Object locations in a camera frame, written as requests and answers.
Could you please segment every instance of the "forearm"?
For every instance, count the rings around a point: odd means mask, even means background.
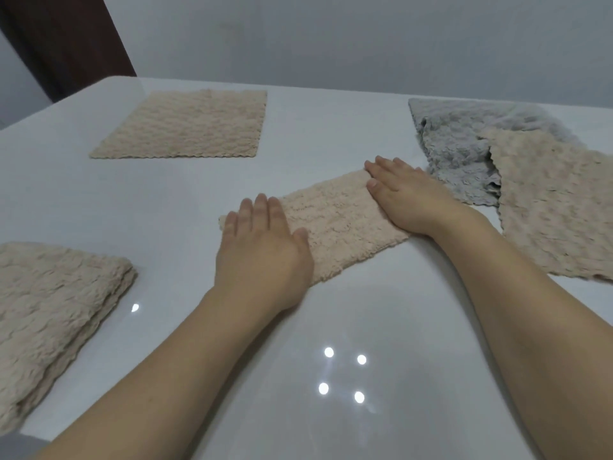
[[[513,401],[548,460],[613,457],[609,324],[474,210],[433,237],[462,277]]]
[[[152,354],[39,455],[39,460],[178,458],[237,359],[268,323],[246,297],[214,289]]]

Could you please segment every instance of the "textured fabric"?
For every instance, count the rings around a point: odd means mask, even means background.
[[[504,235],[547,272],[613,280],[613,157],[543,131],[482,131]]]
[[[0,434],[43,399],[135,276],[125,258],[0,245]]]
[[[255,156],[266,91],[153,92],[91,158]]]
[[[429,172],[458,200],[473,205],[495,206],[500,196],[500,176],[479,131],[542,129],[561,142],[581,145],[561,122],[529,103],[410,99],[409,106]]]
[[[309,231],[315,260],[313,284],[409,237],[373,200],[366,188],[369,179],[366,171],[355,171],[279,199],[289,227]],[[219,218],[219,227],[225,220],[225,216]]]

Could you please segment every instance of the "skin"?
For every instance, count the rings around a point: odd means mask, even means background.
[[[613,458],[613,328],[421,169],[381,157],[365,168],[390,220],[430,236],[456,266],[545,458]],[[181,457],[238,358],[302,300],[314,267],[307,232],[291,233],[263,194],[228,214],[216,266],[186,320],[38,460]]]

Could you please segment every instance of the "table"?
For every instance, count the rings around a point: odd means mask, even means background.
[[[88,158],[151,91],[200,88],[261,89],[112,77],[0,132],[0,242],[126,256],[139,271],[22,433],[56,437],[195,308],[213,284],[217,217],[243,197],[282,196],[376,154],[425,167],[410,96],[275,86],[256,158]],[[612,153],[613,110],[545,108]],[[480,210],[500,228],[493,208]],[[613,323],[613,286],[556,281]],[[194,458],[535,458],[467,294],[429,241],[316,285],[251,354]]]

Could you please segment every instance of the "tan cloth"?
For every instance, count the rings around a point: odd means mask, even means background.
[[[487,129],[504,235],[547,272],[613,279],[613,157],[543,131]]]
[[[326,281],[409,235],[392,224],[366,188],[364,171],[321,182],[280,198],[293,230],[305,227],[315,260],[312,284]],[[226,217],[219,218],[223,227]]]
[[[0,434],[45,397],[135,277],[125,258],[0,245]]]
[[[153,92],[89,156],[255,156],[265,111],[265,90]]]

